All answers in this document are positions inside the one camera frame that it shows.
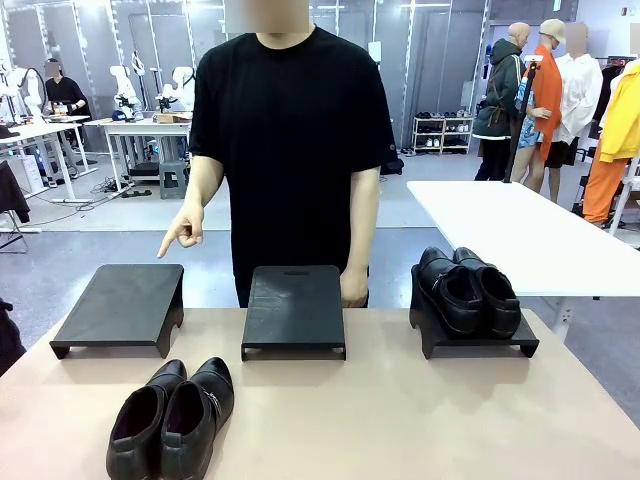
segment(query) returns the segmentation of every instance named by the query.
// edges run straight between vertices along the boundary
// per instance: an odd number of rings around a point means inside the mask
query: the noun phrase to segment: person's right hand
[[[176,239],[184,248],[190,248],[202,243],[203,220],[204,208],[202,205],[197,202],[185,203],[176,218],[173,219],[173,223],[171,223],[164,240],[162,240],[158,258],[166,255],[167,250]]]
[[[545,120],[551,118],[551,110],[547,110],[546,108],[534,108],[531,111],[531,116],[535,118],[544,118]]]

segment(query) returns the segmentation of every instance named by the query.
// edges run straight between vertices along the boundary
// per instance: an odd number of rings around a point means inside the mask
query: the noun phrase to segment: gray stool
[[[184,162],[160,164],[160,198],[184,198],[187,193]]]

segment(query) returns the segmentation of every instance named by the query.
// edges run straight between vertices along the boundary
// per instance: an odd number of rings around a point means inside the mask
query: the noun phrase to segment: orange scarf
[[[562,113],[560,112],[562,77],[555,58],[545,46],[538,45],[535,54],[544,57],[540,62],[539,70],[536,72],[536,78],[533,79],[535,106],[536,108],[546,108],[551,111],[551,118],[536,119],[536,130],[544,135],[542,147],[540,147],[540,158],[543,162],[546,162],[551,150],[553,132],[562,122]]]

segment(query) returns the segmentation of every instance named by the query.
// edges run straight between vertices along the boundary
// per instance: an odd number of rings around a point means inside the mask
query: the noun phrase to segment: shoe rack
[[[411,149],[413,155],[423,153],[469,153],[471,135],[473,133],[473,117],[453,118],[417,118],[413,119],[413,138]],[[430,128],[430,132],[420,132],[422,127]]]

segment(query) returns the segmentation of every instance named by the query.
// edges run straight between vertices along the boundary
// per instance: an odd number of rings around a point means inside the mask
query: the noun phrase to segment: dark green jacket
[[[474,135],[481,137],[511,136],[511,119],[518,116],[515,99],[520,80],[525,73],[520,60],[522,50],[513,43],[500,39],[491,51],[491,77],[487,89],[486,107],[480,110],[473,127]]]

